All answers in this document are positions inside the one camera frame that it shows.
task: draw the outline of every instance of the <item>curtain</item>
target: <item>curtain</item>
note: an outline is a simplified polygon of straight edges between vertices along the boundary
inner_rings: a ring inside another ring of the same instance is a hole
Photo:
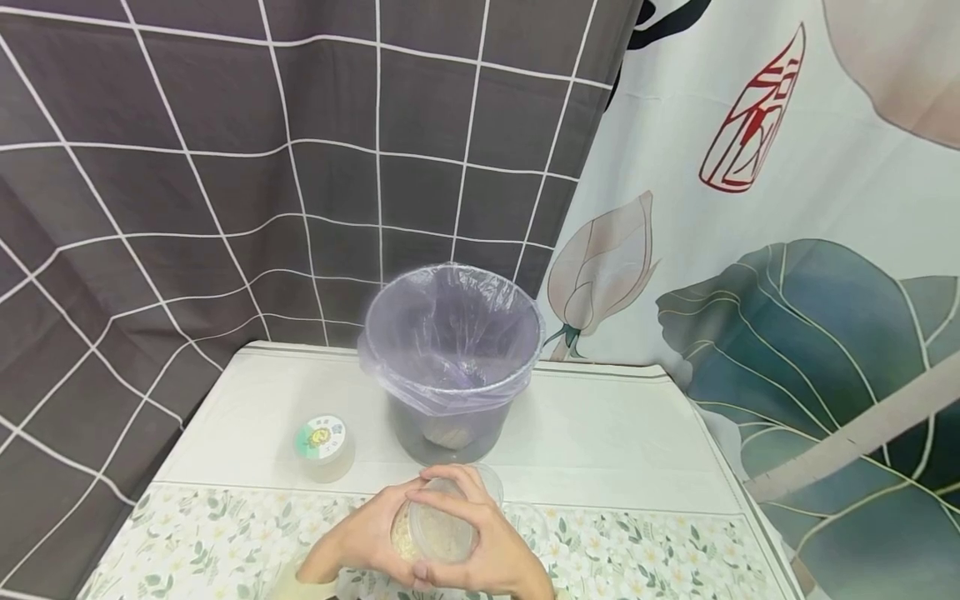
[[[245,343],[352,347],[424,264],[536,294],[639,11],[0,5],[0,596],[41,598]]]
[[[960,8],[647,0],[539,303],[670,370],[811,598],[960,587]]]

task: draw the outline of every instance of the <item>floral tablecloth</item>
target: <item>floral tablecloth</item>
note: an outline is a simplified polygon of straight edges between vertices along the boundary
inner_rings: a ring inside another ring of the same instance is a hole
[[[265,598],[280,568],[365,496],[154,484],[80,600]],[[574,599],[781,600],[746,518],[512,505],[504,512]],[[469,600],[344,571],[339,597]]]

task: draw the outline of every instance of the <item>hand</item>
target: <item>hand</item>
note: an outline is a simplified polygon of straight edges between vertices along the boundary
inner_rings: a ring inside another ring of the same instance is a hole
[[[297,579],[302,583],[329,583],[337,578],[342,567],[348,566],[386,573],[412,588],[413,566],[394,550],[390,530],[396,513],[407,501],[406,494],[426,483],[423,479],[414,479],[380,491],[313,545],[297,571]]]
[[[543,565],[496,507],[475,468],[436,466],[422,471],[420,477],[452,479],[467,499],[419,488],[408,491],[407,497],[470,523],[480,540],[464,563],[416,563],[416,589],[459,588],[510,594],[519,600],[553,600],[553,585]]]

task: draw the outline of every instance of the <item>sleeve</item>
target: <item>sleeve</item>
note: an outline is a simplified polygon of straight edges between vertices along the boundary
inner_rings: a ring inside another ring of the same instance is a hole
[[[303,584],[297,580],[297,562],[283,567],[270,600],[328,600],[337,593],[337,580],[328,584]]]

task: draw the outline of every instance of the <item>black brushstroke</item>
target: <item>black brushstroke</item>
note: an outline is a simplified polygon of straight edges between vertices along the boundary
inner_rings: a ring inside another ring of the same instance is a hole
[[[670,37],[674,34],[678,34],[690,29],[693,27],[694,23],[700,20],[700,17],[704,15],[704,12],[707,11],[710,1],[711,0],[689,0],[689,2],[668,14],[649,28],[644,30],[634,29],[634,32],[630,34],[630,41],[627,43],[627,50],[640,50],[642,48],[646,48],[658,39],[664,39],[665,37]],[[643,4],[640,6],[640,14],[636,17],[636,26],[639,27],[640,25],[643,25],[653,18],[654,14],[656,13],[657,6],[653,3],[653,1],[643,0]],[[604,107],[604,111],[610,107],[610,102],[613,100],[613,94],[616,93],[616,87],[620,84],[620,72],[622,70],[623,63],[621,62],[620,68],[616,71],[616,79],[613,80],[613,89],[610,91],[610,96],[607,98],[607,105]]]

